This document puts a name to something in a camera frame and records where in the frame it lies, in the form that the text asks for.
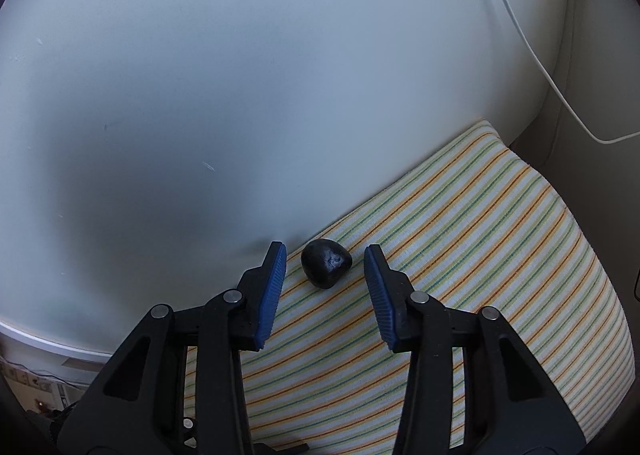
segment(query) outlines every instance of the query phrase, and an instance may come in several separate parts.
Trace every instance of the metal rivet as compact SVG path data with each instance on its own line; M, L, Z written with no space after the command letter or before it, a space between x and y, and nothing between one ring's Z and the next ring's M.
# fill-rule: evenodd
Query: metal rivet
M231 291L226 291L222 298L227 303L238 303L242 300L242 293L237 289L231 289Z
M500 318L500 311L495 307L483 307L482 316L487 318L487 320L497 320Z
M154 318L164 318L167 314L169 314L169 308L163 304L156 305L151 310L151 316Z
M414 291L409 298L415 303L427 303L429 301L429 295L424 291Z

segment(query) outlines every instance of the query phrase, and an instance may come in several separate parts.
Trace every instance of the striped towel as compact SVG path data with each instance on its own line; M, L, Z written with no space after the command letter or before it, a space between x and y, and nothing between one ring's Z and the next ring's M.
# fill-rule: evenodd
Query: striped towel
M329 291L305 279L300 252L273 334L242 353L255 441L312 453L392 452L409 355L380 339L362 268L381 244L392 269L447 307L500 309L555 383L586 438L607 422L635 378L618 297L564 202L479 122L318 237L350 250L353 268ZM194 413L196 351L185 412ZM463 441L462 353L454 352L451 445Z

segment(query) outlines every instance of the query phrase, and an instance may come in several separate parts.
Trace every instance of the white cord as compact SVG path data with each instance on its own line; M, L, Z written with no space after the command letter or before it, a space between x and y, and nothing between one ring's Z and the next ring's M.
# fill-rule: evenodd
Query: white cord
M546 71L545 66L540 62L540 60L538 59L536 53L533 51L533 49L529 45L529 41L527 40L527 37L525 36L524 32L522 31L522 28L520 27L520 24L518 23L518 19L516 18L516 15L513 13L513 10L511 9L511 5L509 4L509 1L508 0L502 0L502 3L504 4L504 7L507 10L507 13L509 13L509 16L511 17L511 21L513 22L513 25L516 28L516 31L518 32L518 34L520 35L522 41L524 42L524 45L527 47L527 50L529 51L531 57L533 58L533 61L536 63L536 65L540 69L540 72L544 75L546 80L549 82L549 85L551 85L551 88L556 92L556 94L560 98L560 101L562 101L562 104L565 106L565 108L575 118L575 120L578 122L578 124L582 127L582 129L588 134L588 136L592 140L594 140L597 143L600 143L601 145L613 145L614 143L619 143L621 141L626 141L626 140L629 140L629 139L634 138L636 136L640 136L640 131L638 131L638 132L634 132L632 134L627 134L626 136L622 136L620 138L615 138L614 140L601 140L600 138L597 138L593 134L593 132L591 130L589 130L589 128L587 128L587 125L585 125L582 122L580 117L578 117L578 114L575 113L574 109L571 108L571 105L569 105L569 102L564 98L564 96L560 92L560 89L558 88L556 83L553 81L553 79L550 76L550 74Z

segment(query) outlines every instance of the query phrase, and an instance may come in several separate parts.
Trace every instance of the black object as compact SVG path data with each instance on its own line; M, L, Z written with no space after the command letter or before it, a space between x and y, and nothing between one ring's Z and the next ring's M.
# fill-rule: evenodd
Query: black object
M236 290L217 295L203 307L177 312L168 305L151 309L62 425L57 445L63 455L307 451L306 445L279 452L254 445L242 387L239 351L260 350L271 333L284 265L284 245L273 242L262 266L246 271ZM183 422L189 345L198 346L197 431ZM196 438L197 449L184 444L191 437Z
M353 264L350 252L338 242L316 239L302 250L300 263L306 277L320 289L331 289Z
M411 354L394 455L575 455L585 438L536 358L494 307L444 307L393 271L379 245L364 269L383 339ZM465 440L449 448L452 347L465 360Z

